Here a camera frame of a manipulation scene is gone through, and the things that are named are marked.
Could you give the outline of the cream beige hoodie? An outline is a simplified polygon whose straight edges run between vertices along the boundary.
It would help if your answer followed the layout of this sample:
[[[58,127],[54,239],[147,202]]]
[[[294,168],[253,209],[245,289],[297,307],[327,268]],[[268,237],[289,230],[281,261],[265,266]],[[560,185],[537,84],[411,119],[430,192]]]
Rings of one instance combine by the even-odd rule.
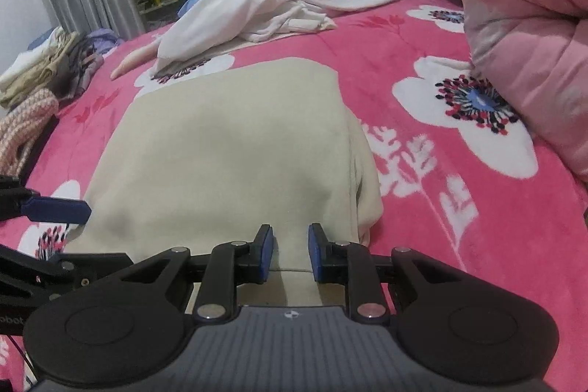
[[[69,253],[144,260],[173,247],[207,254],[273,230],[266,284],[246,305],[340,305],[337,284],[314,281],[308,229],[368,244],[383,202],[375,159],[338,75],[286,58],[163,87],[132,102],[86,192],[92,213]]]

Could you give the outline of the stack of folded clothes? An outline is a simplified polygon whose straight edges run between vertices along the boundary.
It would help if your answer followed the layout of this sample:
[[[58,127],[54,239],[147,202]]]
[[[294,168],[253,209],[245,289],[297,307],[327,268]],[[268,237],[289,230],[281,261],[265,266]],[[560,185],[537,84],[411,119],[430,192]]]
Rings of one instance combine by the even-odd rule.
[[[54,28],[1,73],[1,107],[11,111],[42,89],[50,90],[59,103],[69,103],[85,93],[105,56],[122,44],[110,29],[80,34]]]

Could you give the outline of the pink white knitted sweater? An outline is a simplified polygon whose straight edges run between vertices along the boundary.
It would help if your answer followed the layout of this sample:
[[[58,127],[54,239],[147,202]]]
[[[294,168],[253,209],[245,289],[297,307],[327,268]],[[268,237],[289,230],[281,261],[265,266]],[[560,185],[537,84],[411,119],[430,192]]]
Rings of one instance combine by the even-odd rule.
[[[38,90],[1,119],[0,170],[18,176],[50,119],[57,114],[57,97],[47,89]]]

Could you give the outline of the pink floral blanket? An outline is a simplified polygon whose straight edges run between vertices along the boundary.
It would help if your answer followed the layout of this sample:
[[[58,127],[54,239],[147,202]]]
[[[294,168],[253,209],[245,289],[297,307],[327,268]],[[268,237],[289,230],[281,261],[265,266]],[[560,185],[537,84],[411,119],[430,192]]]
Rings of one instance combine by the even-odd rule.
[[[441,81],[461,80],[469,60],[462,22],[454,1],[399,0],[339,18],[332,31],[232,52],[197,72],[286,57],[334,69],[379,171],[384,214],[373,252],[408,246],[539,303],[560,334],[547,381],[583,391],[587,192],[539,138],[512,124],[494,134],[441,105]]]

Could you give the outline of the light pink tube pillow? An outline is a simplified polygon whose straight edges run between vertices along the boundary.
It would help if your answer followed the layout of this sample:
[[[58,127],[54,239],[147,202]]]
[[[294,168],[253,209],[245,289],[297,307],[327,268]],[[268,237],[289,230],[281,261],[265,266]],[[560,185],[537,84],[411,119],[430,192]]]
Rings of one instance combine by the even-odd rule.
[[[136,69],[138,66],[142,66],[157,57],[157,50],[159,47],[159,40],[156,40],[148,45],[136,49],[124,57],[119,66],[116,67],[111,73],[111,80],[116,80],[126,73]]]

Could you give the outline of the white crumpled garment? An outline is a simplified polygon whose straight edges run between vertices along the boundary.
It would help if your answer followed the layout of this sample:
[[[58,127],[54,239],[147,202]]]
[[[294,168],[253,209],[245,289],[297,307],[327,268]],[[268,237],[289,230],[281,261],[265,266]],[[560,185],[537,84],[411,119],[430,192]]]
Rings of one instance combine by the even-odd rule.
[[[161,38],[151,72],[195,59],[239,40],[264,43],[336,27],[334,19],[399,0],[198,0]]]

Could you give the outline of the blue cloth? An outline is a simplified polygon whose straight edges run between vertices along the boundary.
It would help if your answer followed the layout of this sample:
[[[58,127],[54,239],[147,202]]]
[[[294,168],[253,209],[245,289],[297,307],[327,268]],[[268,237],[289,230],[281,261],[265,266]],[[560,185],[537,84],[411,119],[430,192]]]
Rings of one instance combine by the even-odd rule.
[[[178,18],[182,18],[189,11],[189,9],[199,1],[200,0],[186,0],[182,5],[182,8],[178,10]]]

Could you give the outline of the pink quilted duvet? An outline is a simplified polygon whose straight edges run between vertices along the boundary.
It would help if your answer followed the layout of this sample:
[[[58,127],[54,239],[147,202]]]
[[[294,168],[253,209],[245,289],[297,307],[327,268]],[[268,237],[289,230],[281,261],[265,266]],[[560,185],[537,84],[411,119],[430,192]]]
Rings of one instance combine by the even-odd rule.
[[[587,179],[587,0],[462,0],[473,66]]]

